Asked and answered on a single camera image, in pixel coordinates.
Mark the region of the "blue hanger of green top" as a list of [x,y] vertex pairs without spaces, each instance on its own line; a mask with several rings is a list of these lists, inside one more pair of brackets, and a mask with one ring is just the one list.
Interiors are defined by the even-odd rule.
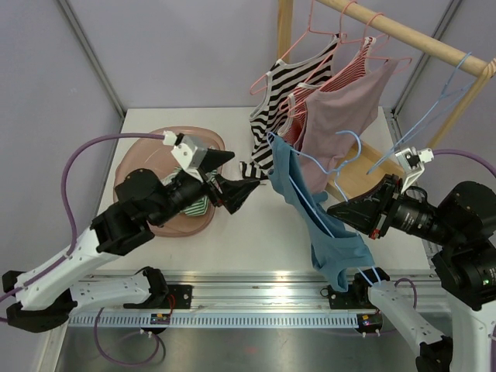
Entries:
[[[373,164],[371,166],[371,168],[367,171],[367,175],[375,172],[375,170],[378,169],[379,166],[382,165],[391,155],[393,155],[394,152],[396,150],[398,150],[401,145],[406,144],[408,141],[410,141],[412,138],[414,138],[428,124],[430,124],[431,122],[436,120],[443,113],[447,112],[448,109],[452,108],[456,103],[458,103],[461,100],[461,98],[464,97],[464,95],[468,92],[469,88],[471,88],[472,85],[474,84],[473,82],[470,82],[464,86],[458,87],[457,89],[454,89],[452,91],[449,91],[449,88],[450,88],[450,85],[451,85],[456,73],[461,69],[462,65],[466,62],[468,57],[471,57],[471,56],[472,56],[471,52],[468,52],[465,54],[465,56],[462,58],[462,60],[454,67],[453,72],[446,80],[441,92],[439,93],[438,98],[432,104],[432,106],[423,114],[423,116],[413,125],[412,128],[410,128],[405,134],[403,134],[400,137],[400,139],[398,139],[392,145],[392,147],[386,152],[385,155],[383,155],[379,160],[376,161],[375,164]],[[444,109],[442,109],[440,112],[438,112],[435,116],[432,116],[432,112],[435,109],[437,109],[443,101],[447,100],[448,98],[452,98],[452,97],[454,97],[454,99]]]

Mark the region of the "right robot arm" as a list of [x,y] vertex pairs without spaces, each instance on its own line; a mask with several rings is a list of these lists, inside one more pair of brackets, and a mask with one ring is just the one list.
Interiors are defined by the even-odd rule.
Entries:
[[356,274],[348,290],[361,307],[385,315],[415,356],[419,371],[495,369],[495,193],[463,181],[438,206],[401,191],[402,180],[385,175],[363,195],[327,213],[379,239],[397,229],[440,247],[432,258],[452,317],[447,336],[427,322],[382,270]]

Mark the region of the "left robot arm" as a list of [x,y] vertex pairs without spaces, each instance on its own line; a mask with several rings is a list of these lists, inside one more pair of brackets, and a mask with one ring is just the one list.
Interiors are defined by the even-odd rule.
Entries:
[[117,201],[94,218],[68,248],[36,269],[3,274],[5,294],[15,301],[2,321],[41,333],[87,309],[113,305],[155,309],[170,304],[167,282],[157,268],[144,267],[121,280],[82,280],[93,270],[151,241],[155,237],[152,227],[163,226],[203,197],[215,207],[236,213],[260,182],[254,178],[231,181],[210,174],[233,156],[230,151],[207,150],[198,177],[181,170],[168,184],[150,169],[132,171],[115,187]]

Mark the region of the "green striped tank top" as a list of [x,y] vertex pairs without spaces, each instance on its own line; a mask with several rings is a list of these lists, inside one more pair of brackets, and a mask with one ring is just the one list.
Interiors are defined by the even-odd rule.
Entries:
[[[166,177],[161,179],[162,184],[164,186],[167,186],[169,183],[172,182],[172,180],[180,171],[181,171],[180,167],[175,167],[170,174],[168,174]],[[202,196],[200,199],[190,204],[188,207],[182,209],[181,214],[190,217],[198,217],[205,215],[210,204],[211,202],[208,196]]]

